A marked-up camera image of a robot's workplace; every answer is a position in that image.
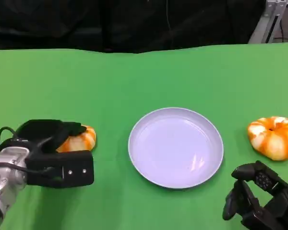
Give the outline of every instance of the black cable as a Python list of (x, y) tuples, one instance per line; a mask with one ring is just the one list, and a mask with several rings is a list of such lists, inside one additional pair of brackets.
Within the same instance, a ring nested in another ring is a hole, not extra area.
[(45, 170), (30, 170), (15, 164), (10, 164), (10, 163), (6, 163), (6, 162), (0, 162), (0, 168), (9, 168), (9, 169), (15, 169), (18, 171), (22, 171), (22, 172), (26, 172), (26, 173), (31, 173), (31, 174), (37, 174), (37, 175), (45, 175), (45, 173), (49, 170), (45, 169)]
[(170, 48), (173, 49), (174, 48), (174, 35), (173, 35), (171, 24), (169, 23), (169, 18), (168, 18), (168, 0), (166, 0), (166, 15), (167, 15), (167, 23), (168, 23), (168, 32), (169, 32), (169, 36), (171, 37)]
[(280, 20), (279, 26), (280, 26), (280, 32), (282, 33), (282, 42), (284, 42), (284, 30), (282, 20)]
[(288, 40), (288, 37), (275, 37), (274, 39), (283, 39), (283, 40)]
[(11, 133), (13, 133), (14, 136), (16, 135), (15, 131), (14, 131), (12, 128), (5, 126), (5, 127), (2, 127), (2, 128), (0, 129), (0, 137), (1, 137), (1, 133), (2, 133), (4, 130), (10, 131)]

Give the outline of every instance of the plate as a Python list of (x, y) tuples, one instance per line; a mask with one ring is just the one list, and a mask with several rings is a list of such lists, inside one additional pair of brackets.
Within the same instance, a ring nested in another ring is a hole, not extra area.
[(166, 188), (199, 185), (218, 170), (223, 142), (204, 116), (184, 108), (163, 108), (142, 117), (128, 142), (130, 159), (147, 180)]

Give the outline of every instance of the green tablecloth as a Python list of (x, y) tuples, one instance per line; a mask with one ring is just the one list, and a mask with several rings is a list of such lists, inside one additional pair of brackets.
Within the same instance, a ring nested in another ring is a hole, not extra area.
[[(220, 131), (224, 161), (208, 182), (173, 191), (145, 180), (127, 150), (146, 113), (185, 107)], [(80, 50), (0, 51), (0, 127), (33, 118), (78, 121), (96, 129), (95, 183), (65, 190), (27, 186), (2, 230), (239, 230), (222, 220), (233, 169), (261, 160), (288, 182), (288, 161), (254, 152), (246, 126), (288, 117), (288, 44), (210, 46), (144, 54)], [(270, 196), (254, 185), (265, 204)]]

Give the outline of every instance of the metal stand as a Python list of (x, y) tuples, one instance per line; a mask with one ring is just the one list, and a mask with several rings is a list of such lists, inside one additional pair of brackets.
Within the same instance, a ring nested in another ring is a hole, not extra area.
[(265, 11), (249, 40), (249, 44), (273, 42), (287, 3), (288, 0), (267, 0)]

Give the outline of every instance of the small pumpkin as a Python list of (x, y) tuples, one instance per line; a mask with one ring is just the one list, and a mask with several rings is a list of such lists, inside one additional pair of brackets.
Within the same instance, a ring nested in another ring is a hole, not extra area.
[(254, 149), (274, 161), (288, 159), (288, 118), (260, 118), (247, 129)]
[(84, 133), (75, 137), (69, 136), (67, 140), (57, 148), (57, 152), (92, 150), (96, 144), (96, 132), (90, 126), (84, 127), (86, 127)]

